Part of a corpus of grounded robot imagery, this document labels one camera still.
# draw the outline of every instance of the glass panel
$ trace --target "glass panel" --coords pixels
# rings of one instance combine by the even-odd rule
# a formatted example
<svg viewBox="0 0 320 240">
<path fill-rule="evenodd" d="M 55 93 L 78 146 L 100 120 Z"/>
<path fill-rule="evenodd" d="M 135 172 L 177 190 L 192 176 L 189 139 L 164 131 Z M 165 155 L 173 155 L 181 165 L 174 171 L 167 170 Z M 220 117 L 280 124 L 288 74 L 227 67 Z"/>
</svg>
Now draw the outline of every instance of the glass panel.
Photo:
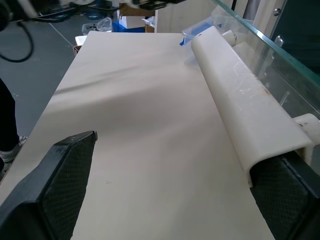
<svg viewBox="0 0 320 240">
<path fill-rule="evenodd" d="M 310 113 L 320 119 L 320 77 L 220 0 L 209 0 L 209 5 L 213 24 L 221 33 L 233 31 L 237 38 L 233 50 L 287 113 L 292 118 Z M 320 174 L 320 150 L 312 165 Z"/>
</svg>

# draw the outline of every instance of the white wall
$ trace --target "white wall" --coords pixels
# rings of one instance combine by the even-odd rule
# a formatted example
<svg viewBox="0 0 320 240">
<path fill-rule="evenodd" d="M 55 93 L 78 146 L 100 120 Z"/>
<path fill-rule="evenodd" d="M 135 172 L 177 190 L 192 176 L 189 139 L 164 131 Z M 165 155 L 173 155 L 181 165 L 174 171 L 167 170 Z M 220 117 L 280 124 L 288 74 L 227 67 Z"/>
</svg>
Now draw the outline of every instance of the white wall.
<svg viewBox="0 0 320 240">
<path fill-rule="evenodd" d="M 237 0 L 234 11 L 239 14 L 240 17 L 243 17 L 245 10 L 248 4 L 248 0 Z"/>
<path fill-rule="evenodd" d="M 233 0 L 222 0 L 231 7 Z M 215 5 L 210 0 L 187 0 L 171 4 L 156 13 L 157 33 L 181 33 L 182 30 L 210 17 Z"/>
</svg>

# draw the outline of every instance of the curved white plastic guide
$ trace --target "curved white plastic guide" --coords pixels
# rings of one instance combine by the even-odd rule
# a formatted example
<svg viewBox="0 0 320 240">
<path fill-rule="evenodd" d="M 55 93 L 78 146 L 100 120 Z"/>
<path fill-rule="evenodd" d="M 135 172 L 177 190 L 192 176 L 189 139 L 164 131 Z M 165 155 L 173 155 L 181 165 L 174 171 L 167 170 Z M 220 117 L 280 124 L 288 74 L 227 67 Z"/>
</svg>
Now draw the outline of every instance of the curved white plastic guide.
<svg viewBox="0 0 320 240">
<path fill-rule="evenodd" d="M 314 145 L 214 26 L 191 47 L 250 187 L 258 162 Z"/>
</svg>

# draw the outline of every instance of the metal bolt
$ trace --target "metal bolt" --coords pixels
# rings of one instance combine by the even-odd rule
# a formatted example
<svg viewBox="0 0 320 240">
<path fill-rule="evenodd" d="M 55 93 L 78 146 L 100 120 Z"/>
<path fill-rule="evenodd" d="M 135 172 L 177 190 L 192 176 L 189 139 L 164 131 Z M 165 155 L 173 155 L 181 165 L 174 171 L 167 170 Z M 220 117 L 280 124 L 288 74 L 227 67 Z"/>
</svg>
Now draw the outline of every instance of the metal bolt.
<svg viewBox="0 0 320 240">
<path fill-rule="evenodd" d="M 284 45 L 284 40 L 281 38 L 281 36 L 277 36 L 274 40 L 274 43 L 277 44 L 280 48 Z"/>
<path fill-rule="evenodd" d="M 273 11 L 273 16 L 279 16 L 281 13 L 281 9 L 280 8 L 276 8 L 274 11 Z"/>
</svg>

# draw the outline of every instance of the blue box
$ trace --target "blue box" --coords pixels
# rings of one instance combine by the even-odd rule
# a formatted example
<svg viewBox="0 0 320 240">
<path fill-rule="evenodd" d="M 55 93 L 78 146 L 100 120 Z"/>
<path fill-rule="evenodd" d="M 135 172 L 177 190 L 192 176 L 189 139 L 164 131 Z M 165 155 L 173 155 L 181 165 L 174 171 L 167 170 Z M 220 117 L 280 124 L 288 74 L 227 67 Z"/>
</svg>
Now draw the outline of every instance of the blue box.
<svg viewBox="0 0 320 240">
<path fill-rule="evenodd" d="M 144 27 L 136 27 L 136 28 L 125 28 L 118 21 L 114 21 L 112 23 L 113 32 L 115 33 L 144 33 Z"/>
</svg>

